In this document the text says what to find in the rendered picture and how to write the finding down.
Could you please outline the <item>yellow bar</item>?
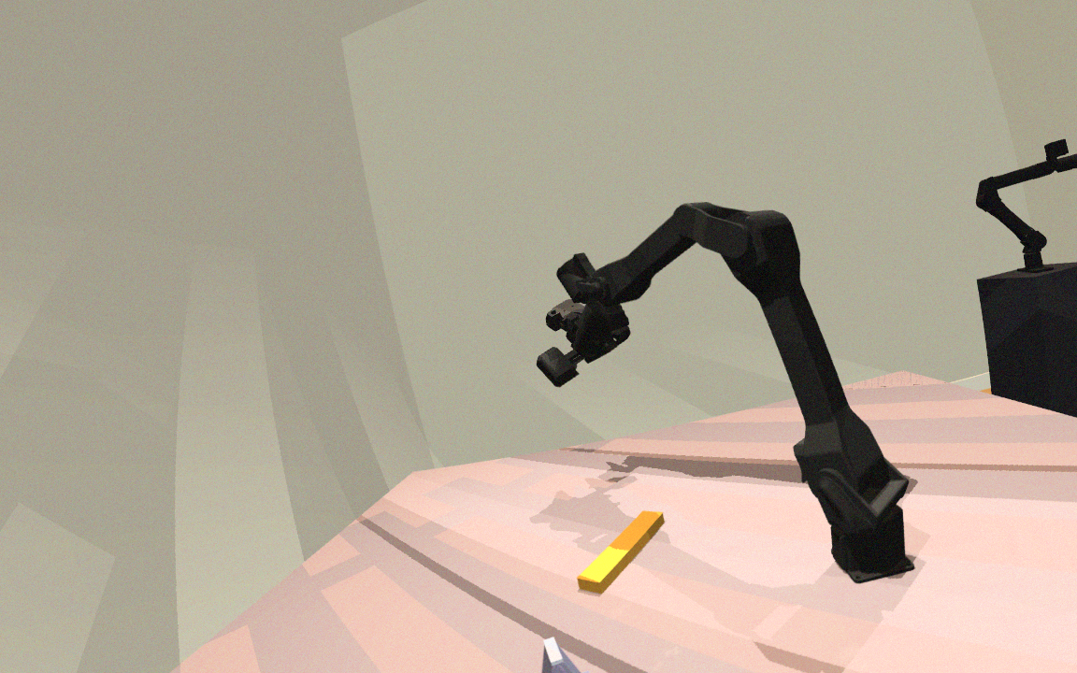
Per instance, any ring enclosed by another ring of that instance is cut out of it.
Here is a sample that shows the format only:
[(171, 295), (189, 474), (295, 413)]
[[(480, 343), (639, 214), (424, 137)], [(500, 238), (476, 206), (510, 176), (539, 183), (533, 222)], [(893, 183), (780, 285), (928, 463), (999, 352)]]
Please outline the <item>yellow bar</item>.
[(577, 578), (581, 591), (603, 594), (663, 523), (663, 511), (641, 511), (637, 519), (625, 528), (623, 534), (614, 539), (606, 550), (598, 555), (592, 564), (581, 572), (581, 577)]

